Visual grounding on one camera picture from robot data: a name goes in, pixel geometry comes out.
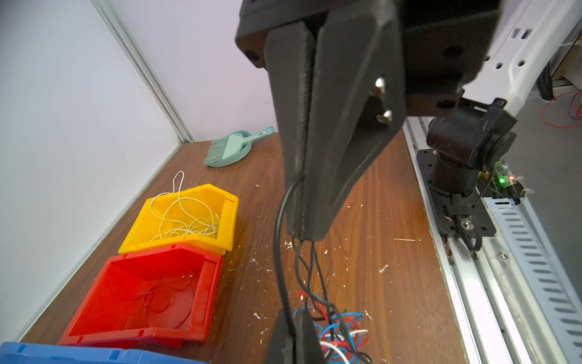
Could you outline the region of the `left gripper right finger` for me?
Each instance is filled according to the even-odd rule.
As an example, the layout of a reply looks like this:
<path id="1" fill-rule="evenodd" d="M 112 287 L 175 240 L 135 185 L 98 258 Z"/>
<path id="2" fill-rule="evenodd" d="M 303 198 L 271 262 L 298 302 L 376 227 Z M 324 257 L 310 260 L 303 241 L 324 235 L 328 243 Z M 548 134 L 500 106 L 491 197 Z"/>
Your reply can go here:
<path id="1" fill-rule="evenodd" d="M 296 315 L 295 363 L 325 364 L 312 317 L 304 309 Z"/>

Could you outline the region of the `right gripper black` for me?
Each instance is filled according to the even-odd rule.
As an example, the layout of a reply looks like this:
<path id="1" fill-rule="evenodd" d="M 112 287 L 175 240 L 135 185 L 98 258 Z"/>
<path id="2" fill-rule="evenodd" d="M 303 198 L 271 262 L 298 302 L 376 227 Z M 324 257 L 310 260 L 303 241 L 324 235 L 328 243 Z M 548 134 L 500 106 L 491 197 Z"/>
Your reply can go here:
<path id="1" fill-rule="evenodd" d="M 477 77 L 500 1 L 245 1 L 235 42 L 277 109 L 308 99 L 299 236 L 321 241 L 404 117 L 448 115 Z"/>

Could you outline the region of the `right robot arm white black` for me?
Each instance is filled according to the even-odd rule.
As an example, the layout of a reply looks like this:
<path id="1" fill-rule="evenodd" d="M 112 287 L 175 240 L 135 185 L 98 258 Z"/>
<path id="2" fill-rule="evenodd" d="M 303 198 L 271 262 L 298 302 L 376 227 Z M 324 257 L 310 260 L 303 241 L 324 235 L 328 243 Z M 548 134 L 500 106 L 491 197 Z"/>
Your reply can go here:
<path id="1" fill-rule="evenodd" d="M 579 1 L 245 1 L 236 45 L 268 72 L 289 234 L 321 241 L 408 117 L 432 120 L 427 185 L 460 233 L 580 18 Z"/>

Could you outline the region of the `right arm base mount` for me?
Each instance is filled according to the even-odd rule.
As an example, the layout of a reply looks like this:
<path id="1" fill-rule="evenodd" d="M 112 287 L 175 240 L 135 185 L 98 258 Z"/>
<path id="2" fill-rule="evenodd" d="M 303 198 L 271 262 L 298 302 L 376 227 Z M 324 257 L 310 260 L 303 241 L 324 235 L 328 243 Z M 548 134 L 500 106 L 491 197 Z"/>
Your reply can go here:
<path id="1" fill-rule="evenodd" d="M 440 234 L 479 251 L 497 232 L 477 191 L 480 172 L 432 149 L 418 151 L 417 162 Z"/>

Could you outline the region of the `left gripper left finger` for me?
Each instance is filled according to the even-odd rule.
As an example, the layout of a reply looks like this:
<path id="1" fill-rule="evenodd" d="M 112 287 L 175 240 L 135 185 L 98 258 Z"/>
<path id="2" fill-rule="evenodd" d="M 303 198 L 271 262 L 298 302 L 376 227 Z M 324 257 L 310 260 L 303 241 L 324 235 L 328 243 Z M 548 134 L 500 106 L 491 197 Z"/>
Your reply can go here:
<path id="1" fill-rule="evenodd" d="M 275 326 L 265 354 L 265 364 L 294 364 L 295 341 L 289 333 L 283 310 L 277 316 Z"/>

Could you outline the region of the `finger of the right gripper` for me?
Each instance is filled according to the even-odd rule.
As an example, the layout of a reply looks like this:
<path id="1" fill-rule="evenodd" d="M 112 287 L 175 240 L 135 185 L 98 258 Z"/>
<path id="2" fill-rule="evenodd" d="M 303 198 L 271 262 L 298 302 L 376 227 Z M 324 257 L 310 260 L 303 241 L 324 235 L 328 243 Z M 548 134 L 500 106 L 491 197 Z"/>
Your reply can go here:
<path id="1" fill-rule="evenodd" d="M 265 43 L 265 66 L 283 153 L 284 181 L 306 176 L 315 39 L 304 21 L 274 28 Z"/>

